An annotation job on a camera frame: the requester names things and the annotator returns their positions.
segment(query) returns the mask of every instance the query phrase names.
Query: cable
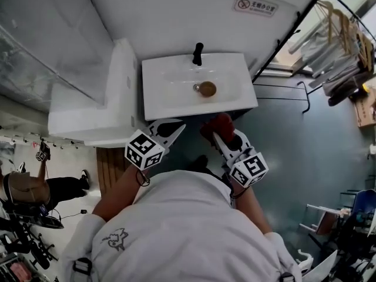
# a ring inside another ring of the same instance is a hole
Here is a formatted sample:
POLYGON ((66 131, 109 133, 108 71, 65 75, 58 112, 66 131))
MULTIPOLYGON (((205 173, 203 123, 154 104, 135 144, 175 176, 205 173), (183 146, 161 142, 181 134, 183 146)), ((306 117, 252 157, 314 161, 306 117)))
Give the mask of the cable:
POLYGON ((74 214, 74 215, 68 215, 68 216, 64 216, 64 217, 63 217, 63 218, 61 218, 61 219, 65 219, 65 218, 67 218, 67 217, 73 217, 73 216, 76 216, 76 215, 80 215, 80 214, 87 214, 87 213, 88 213, 88 211, 87 211, 87 210, 85 210, 85 209, 82 209, 80 213, 77 213, 77 214, 74 214))
POLYGON ((81 214, 81 212, 80 212, 80 213, 77 213, 77 214, 74 214, 74 215, 64 216, 64 217, 62 217, 61 219, 65 219, 65 218, 67 218, 67 217, 73 217, 73 216, 80 215, 80 214, 81 214))
POLYGON ((244 192, 246 192, 246 190, 251 187, 251 186, 248 186, 247 188, 244 188, 240 193, 238 193, 237 195, 234 195, 234 187, 231 183, 231 178, 229 177, 229 174, 227 172, 224 173, 227 177, 227 180, 229 181, 229 185, 227 185, 227 187, 229 187, 231 189, 231 192, 230 192, 230 197, 232 199, 238 199, 240 196, 242 196, 244 194, 244 192))
POLYGON ((56 212, 58 212, 58 215, 59 215, 59 220, 60 220, 60 222, 61 222, 61 215, 60 215, 60 212, 59 211, 57 211, 56 209, 54 209, 56 212))
POLYGON ((137 172, 136 172, 136 181, 137 183, 141 186, 141 187, 147 187, 148 185, 150 185, 150 179, 148 179, 141 170, 137 169, 137 172), (141 174, 141 177, 142 177, 142 182, 139 181, 139 177, 138 177, 138 174, 141 174))

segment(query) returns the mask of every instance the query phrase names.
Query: faucet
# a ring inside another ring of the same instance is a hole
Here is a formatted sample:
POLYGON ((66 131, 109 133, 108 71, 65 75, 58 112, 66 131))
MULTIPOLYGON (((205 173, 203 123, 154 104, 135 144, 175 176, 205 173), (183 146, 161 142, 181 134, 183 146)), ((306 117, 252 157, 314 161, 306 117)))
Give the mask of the faucet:
POLYGON ((196 48, 193 52, 193 60, 192 60, 192 63, 194 63, 197 66, 202 66, 202 60, 201 60, 202 49, 204 49, 204 44, 197 43, 196 48))

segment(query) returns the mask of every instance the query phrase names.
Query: strap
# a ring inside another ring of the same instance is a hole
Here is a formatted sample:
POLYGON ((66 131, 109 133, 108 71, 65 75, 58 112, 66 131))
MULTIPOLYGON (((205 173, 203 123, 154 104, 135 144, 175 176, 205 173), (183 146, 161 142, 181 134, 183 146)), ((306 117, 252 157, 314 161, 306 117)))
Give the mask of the strap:
POLYGON ((8 199, 8 201, 13 202, 11 191, 9 189, 9 173, 6 174, 3 178, 2 187, 4 188, 4 192, 5 192, 5 195, 6 195, 6 198, 8 199))
POLYGON ((92 262, 84 257, 77 259, 73 264, 73 282, 90 282, 92 281, 90 274, 92 271, 92 262))
POLYGON ((286 272, 281 275, 279 282, 295 282, 295 278, 292 274, 286 272))

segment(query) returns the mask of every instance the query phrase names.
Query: black pants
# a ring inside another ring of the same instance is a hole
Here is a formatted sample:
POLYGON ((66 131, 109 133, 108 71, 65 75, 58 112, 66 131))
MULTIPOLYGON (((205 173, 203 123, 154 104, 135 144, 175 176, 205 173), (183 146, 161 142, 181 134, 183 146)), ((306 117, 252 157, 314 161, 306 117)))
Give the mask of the black pants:
POLYGON ((49 211, 54 209, 59 202, 85 196, 86 192, 83 189, 88 186, 86 180, 75 177, 57 177, 48 179, 47 183, 51 194, 50 201, 46 206, 49 211))

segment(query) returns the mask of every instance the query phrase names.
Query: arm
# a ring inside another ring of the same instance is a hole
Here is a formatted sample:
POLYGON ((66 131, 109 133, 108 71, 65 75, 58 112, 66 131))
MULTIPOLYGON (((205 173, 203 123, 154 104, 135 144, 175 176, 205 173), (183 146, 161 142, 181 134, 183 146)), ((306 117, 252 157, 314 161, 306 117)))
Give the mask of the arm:
POLYGON ((122 177, 95 206, 93 214, 98 215, 105 221, 109 221, 124 208, 130 206, 140 189, 140 185, 136 180, 137 171, 138 168, 136 166, 130 165, 122 177))
MULTIPOLYGON (((231 179, 231 182, 234 187, 235 194, 240 193, 244 189, 236 181, 231 179)), ((269 226, 263 210, 261 209, 261 206, 257 201, 251 187, 249 187, 243 193, 243 195, 236 199, 236 209, 244 213, 263 234, 272 232, 272 229, 269 226)))
POLYGON ((38 177, 36 177, 36 180, 40 184, 44 184, 46 182, 46 180, 45 180, 45 176, 46 176, 46 159, 41 162, 41 166, 40 166, 39 172, 38 172, 38 177))

